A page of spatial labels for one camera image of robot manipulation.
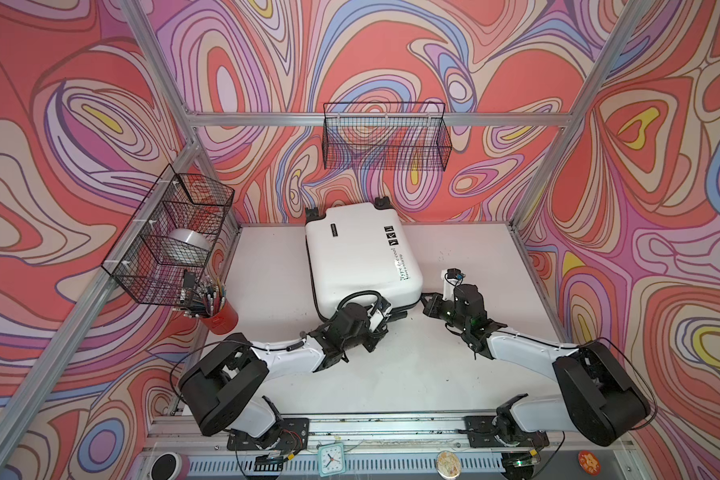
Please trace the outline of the black suitcase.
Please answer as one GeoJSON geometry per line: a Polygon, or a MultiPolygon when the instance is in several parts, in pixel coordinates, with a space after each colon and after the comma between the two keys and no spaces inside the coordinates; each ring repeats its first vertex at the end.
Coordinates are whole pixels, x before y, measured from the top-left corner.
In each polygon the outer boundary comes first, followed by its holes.
{"type": "Polygon", "coordinates": [[[345,297],[378,292],[394,313],[411,309],[423,275],[391,200],[306,210],[305,239],[313,300],[328,320],[345,297]]]}

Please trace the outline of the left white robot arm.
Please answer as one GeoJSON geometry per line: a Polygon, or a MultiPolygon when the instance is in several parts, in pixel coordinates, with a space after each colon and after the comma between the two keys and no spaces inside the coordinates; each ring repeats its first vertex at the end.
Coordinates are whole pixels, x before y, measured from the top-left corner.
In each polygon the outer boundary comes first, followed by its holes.
{"type": "Polygon", "coordinates": [[[254,342],[233,333],[218,342],[178,381],[200,433],[213,436],[232,429],[254,439],[280,429],[273,402],[257,391],[267,380],[313,374],[348,360],[347,351],[375,350],[388,332],[391,303],[365,290],[342,299],[321,326],[299,338],[276,343],[254,342]]]}

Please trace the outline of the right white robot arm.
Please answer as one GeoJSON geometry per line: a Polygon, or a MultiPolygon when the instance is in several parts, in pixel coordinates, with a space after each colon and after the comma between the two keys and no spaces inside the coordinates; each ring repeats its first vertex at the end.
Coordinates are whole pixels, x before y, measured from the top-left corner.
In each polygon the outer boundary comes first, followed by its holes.
{"type": "Polygon", "coordinates": [[[449,286],[421,297],[423,313],[445,323],[473,354],[523,367],[556,382],[557,394],[517,394],[496,409],[491,433],[515,446],[526,436],[578,432],[609,446],[651,415],[651,403],[602,342],[552,343],[522,334],[488,317],[472,284],[449,286]]]}

